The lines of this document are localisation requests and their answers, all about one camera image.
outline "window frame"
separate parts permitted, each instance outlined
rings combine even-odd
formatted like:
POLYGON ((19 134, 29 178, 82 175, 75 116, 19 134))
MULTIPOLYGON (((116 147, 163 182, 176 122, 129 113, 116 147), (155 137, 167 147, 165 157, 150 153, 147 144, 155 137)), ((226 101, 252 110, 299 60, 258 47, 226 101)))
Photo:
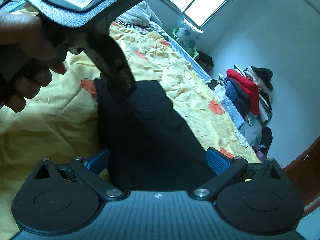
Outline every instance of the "window frame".
POLYGON ((221 7, 223 7, 229 0, 225 0, 205 21, 204 23, 202 23, 200 26, 197 25, 186 13, 185 11, 196 1, 193 0, 188 6, 186 6, 185 8, 183 8, 182 10, 180 10, 173 2, 171 2, 170 0, 160 0, 161 2, 163 2, 165 5, 167 5, 171 10, 173 10, 176 14, 178 14, 179 16, 182 16, 183 18, 187 19, 188 22, 190 22, 192 25, 194 25, 196 28, 198 28, 199 30, 201 30, 210 20, 211 18, 214 16, 214 14, 219 11, 221 9, 221 7))

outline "metal screw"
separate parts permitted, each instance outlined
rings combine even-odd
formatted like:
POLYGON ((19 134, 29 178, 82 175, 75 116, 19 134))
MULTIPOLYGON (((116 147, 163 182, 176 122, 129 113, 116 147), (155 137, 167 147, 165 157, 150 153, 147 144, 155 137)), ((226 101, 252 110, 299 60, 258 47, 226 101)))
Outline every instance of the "metal screw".
POLYGON ((114 189, 109 189, 107 192, 106 192, 107 196, 109 197, 119 197, 122 195, 122 191, 117 189, 117 188, 114 188, 114 189))
POLYGON ((206 188, 197 188, 193 193, 198 197, 205 197, 209 195, 210 191, 206 188))

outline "hand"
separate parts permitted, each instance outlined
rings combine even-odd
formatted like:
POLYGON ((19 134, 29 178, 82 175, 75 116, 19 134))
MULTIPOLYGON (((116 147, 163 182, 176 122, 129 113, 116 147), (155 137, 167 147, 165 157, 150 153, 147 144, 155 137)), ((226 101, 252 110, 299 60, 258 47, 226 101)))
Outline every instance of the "hand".
MULTIPOLYGON (((17 53, 23 53, 28 60, 31 58, 50 60, 57 54, 55 47, 44 38, 40 18, 31 15, 0 13, 0 45, 4 44, 18 44, 20 51, 17 53)), ((25 98, 34 98, 40 87, 45 87, 51 82, 49 67, 58 74, 66 72, 63 63, 59 63, 48 66, 48 69, 42 69, 32 80, 24 76, 19 77, 14 84, 16 94, 11 96, 5 105, 16 113, 22 111, 26 105, 25 98)))

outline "pile of clothes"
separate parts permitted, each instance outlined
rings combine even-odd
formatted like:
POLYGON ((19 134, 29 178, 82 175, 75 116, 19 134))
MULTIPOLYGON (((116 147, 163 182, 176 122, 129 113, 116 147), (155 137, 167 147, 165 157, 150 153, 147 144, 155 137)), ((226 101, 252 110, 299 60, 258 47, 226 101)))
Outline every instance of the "pile of clothes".
POLYGON ((272 132, 266 127, 272 118, 273 101, 271 78, 273 72, 267 68, 248 67, 227 70, 227 77, 219 74, 221 104, 230 114, 238 129, 237 136, 244 146, 253 148, 263 162, 272 142, 272 132))

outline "round pad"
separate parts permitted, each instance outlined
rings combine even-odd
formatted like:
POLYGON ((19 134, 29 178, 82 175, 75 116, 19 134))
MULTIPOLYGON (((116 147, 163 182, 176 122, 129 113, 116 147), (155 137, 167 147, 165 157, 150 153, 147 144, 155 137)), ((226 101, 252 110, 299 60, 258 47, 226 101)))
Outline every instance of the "round pad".
POLYGON ((37 234, 66 234, 83 227, 99 208, 89 187, 55 179, 33 180, 16 195, 12 214, 17 224, 37 234))
POLYGON ((294 187, 270 178, 225 188, 217 197, 216 207, 234 227, 266 235, 293 229, 303 213, 301 198, 294 187))
POLYGON ((43 212, 58 212, 72 202, 72 197, 63 191, 47 191, 35 199, 35 206, 43 212))

